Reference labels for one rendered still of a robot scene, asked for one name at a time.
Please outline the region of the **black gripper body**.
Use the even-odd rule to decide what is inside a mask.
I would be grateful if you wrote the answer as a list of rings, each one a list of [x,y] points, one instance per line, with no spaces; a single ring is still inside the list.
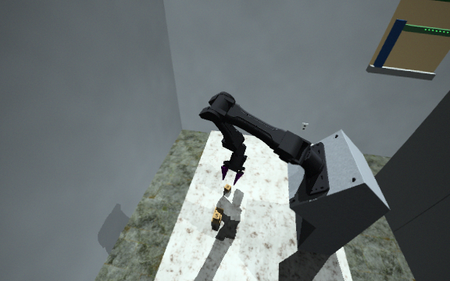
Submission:
[[[245,170],[245,167],[243,166],[240,167],[240,165],[244,156],[240,155],[235,156],[235,155],[236,155],[235,153],[231,155],[230,161],[223,161],[223,166],[228,167],[228,169],[236,173],[242,174],[243,173],[242,170]]]

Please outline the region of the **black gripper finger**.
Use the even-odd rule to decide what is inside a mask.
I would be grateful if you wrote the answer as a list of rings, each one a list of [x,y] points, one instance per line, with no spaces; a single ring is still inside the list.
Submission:
[[[242,174],[239,174],[239,173],[237,173],[236,174],[236,176],[235,176],[235,179],[234,179],[234,185],[235,185],[235,183],[241,178],[241,176],[243,175],[244,173],[242,173]],[[241,176],[240,176],[241,175]],[[239,178],[238,178],[239,177]],[[236,181],[236,182],[235,182]]]
[[[227,174],[227,171],[228,171],[228,167],[225,167],[225,166],[221,166],[221,170],[222,170],[222,180],[224,180],[224,178],[225,178],[225,176],[226,176],[226,174]],[[225,170],[225,172],[224,172],[224,170]]]

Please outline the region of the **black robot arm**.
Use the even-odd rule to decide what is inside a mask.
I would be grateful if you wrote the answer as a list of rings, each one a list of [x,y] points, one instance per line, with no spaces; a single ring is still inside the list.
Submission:
[[[227,92],[220,92],[213,96],[209,104],[211,106],[204,108],[199,116],[202,119],[214,121],[213,123],[223,135],[222,146],[235,153],[235,156],[248,157],[245,155],[247,147],[243,144],[245,138],[234,127],[237,126],[267,144],[273,149],[273,153],[279,155],[280,160],[287,164],[290,162],[292,165],[300,165],[305,170],[305,190],[309,196],[321,194],[330,189],[322,142],[311,146],[311,142],[289,130],[285,131],[265,123],[246,112]],[[246,161],[244,157],[240,167]]]

